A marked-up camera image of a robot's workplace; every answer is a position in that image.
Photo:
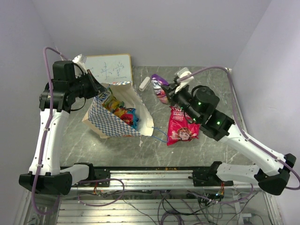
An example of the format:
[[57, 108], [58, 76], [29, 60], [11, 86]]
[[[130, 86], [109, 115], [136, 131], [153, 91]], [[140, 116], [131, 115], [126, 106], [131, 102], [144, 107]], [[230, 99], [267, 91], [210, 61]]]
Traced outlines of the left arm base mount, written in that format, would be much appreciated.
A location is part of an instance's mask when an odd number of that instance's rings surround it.
[[72, 173], [72, 186], [75, 187], [109, 187], [111, 178], [110, 171], [103, 167], [94, 167], [93, 164], [83, 165], [76, 164], [75, 166], [82, 166], [77, 169], [75, 174]]

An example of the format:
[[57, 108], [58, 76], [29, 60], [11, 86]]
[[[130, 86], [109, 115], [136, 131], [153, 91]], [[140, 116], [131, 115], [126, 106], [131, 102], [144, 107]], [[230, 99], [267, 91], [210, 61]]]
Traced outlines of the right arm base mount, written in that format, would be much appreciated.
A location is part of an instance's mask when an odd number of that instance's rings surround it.
[[222, 181], [217, 176], [216, 169], [210, 167], [197, 167], [193, 170], [192, 175], [188, 177], [193, 181], [194, 187], [210, 187], [210, 186], [232, 186], [233, 181]]

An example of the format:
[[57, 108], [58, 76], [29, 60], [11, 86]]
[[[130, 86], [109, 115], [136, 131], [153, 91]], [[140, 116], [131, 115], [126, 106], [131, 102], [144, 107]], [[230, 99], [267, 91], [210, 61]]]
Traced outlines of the red chips bag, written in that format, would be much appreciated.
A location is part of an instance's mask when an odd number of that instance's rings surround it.
[[170, 109], [167, 146], [180, 141], [190, 142], [198, 139], [200, 124], [189, 123], [191, 118], [181, 108], [170, 106]]

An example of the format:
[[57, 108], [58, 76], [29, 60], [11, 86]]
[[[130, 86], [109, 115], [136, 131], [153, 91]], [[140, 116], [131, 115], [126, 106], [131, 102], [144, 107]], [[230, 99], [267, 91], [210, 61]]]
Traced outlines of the checkered paper bag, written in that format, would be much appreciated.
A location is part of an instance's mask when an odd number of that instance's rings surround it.
[[133, 88], [132, 83], [115, 82], [111, 84], [104, 83], [103, 85], [119, 101], [124, 102], [123, 108], [136, 109], [136, 115], [139, 118], [137, 129], [130, 127], [112, 112], [105, 109], [98, 98], [100, 94], [93, 98], [82, 122], [103, 139], [133, 136], [156, 138], [153, 134], [154, 130], [161, 131], [161, 129], [154, 125], [154, 120], [150, 112]]

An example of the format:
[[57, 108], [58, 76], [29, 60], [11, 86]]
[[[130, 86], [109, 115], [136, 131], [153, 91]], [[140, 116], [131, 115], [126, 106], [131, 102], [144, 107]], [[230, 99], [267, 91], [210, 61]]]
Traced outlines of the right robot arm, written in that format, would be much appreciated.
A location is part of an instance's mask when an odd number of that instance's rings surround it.
[[191, 92], [188, 86], [180, 91], [176, 91], [177, 87], [175, 83], [162, 86], [171, 105], [179, 106], [184, 115], [199, 124], [204, 135], [226, 143], [254, 162], [250, 166], [213, 162], [207, 181], [214, 186], [222, 181], [240, 181], [258, 185], [271, 195], [281, 195], [296, 157], [276, 153], [268, 147], [262, 150], [263, 144], [245, 137], [233, 119], [216, 109], [220, 99], [209, 87], [198, 85]]

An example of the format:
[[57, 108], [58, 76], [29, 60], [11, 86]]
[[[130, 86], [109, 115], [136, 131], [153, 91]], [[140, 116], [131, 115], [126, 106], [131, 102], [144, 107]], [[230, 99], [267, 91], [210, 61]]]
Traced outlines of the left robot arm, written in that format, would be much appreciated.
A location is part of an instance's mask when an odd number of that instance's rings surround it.
[[91, 163], [60, 167], [64, 128], [77, 98], [85, 100], [106, 91], [83, 63], [57, 61], [53, 79], [39, 97], [40, 131], [29, 171], [19, 176], [19, 184], [33, 194], [67, 195], [76, 183], [91, 186], [96, 179]]

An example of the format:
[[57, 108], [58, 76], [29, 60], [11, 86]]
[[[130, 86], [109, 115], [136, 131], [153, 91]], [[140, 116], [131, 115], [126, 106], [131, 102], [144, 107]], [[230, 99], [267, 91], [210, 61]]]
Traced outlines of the purple snack bag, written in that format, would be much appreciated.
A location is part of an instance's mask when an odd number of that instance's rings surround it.
[[157, 74], [151, 76], [150, 82], [159, 101], [163, 104], [169, 104], [165, 91], [161, 88], [162, 85], [169, 85], [169, 83]]

